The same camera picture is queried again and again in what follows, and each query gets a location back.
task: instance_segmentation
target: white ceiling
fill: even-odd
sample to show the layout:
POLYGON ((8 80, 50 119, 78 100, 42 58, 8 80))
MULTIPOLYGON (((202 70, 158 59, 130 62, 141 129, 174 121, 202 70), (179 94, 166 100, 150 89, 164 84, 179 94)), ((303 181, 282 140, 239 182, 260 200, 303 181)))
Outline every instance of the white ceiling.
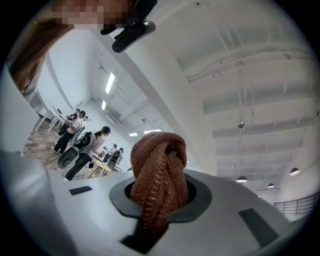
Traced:
MULTIPOLYGON (((319 70, 290 18, 265 0, 158 2, 148 17, 157 29, 148 37, 175 57, 185 90, 201 107, 215 145, 217 175, 231 180, 245 175, 263 190, 268 182, 278 188, 293 164, 299 165, 302 151, 312 150, 312 157, 297 167, 311 166, 319 149, 310 132, 320 110, 319 70), (238 128, 240 121, 244 129, 238 128)), ((104 46, 94 70, 93 97, 107 102, 107 111, 126 134, 172 131, 153 99, 104 46), (110 72, 117 74, 108 96, 110 72)))

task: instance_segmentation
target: floor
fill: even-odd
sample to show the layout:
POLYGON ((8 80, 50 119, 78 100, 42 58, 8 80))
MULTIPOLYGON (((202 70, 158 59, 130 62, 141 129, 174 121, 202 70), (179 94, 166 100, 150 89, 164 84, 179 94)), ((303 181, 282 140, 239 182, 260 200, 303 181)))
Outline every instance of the floor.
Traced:
MULTIPOLYGON (((58 141, 58 137, 55 136, 55 132, 59 131, 60 127, 56 128, 55 125, 50 132, 47 132, 49 124, 50 121, 45 120, 36 132, 33 131, 30 134, 24 147, 23 154, 39 160, 47 170, 60 172, 64 177, 68 170, 61 170, 58 168, 58 159, 60 156, 50 149, 50 147, 54 146, 55 142, 58 141)), ((84 167, 73 178, 73 181, 87 179, 90 174, 90 169, 84 167)))

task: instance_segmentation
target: brown knitted cloth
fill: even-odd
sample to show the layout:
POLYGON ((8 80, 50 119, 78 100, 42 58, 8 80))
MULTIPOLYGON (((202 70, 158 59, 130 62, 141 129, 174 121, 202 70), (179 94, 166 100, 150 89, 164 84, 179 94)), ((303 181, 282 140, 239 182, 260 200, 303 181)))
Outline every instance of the brown knitted cloth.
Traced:
POLYGON ((132 148, 135 184, 130 198, 142 207, 142 231, 162 235, 167 215, 188 203, 184 176, 185 140, 169 132, 150 132, 132 148))

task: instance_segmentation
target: black chair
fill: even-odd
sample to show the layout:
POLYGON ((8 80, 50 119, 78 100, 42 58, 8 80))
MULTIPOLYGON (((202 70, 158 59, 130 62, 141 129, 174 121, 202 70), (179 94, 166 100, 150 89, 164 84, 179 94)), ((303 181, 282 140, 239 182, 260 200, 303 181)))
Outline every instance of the black chair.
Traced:
POLYGON ((116 151, 109 157, 109 161, 106 163, 106 165, 107 165, 111 170, 112 170, 113 168, 115 168, 119 156, 120 156, 120 150, 116 150, 116 151))

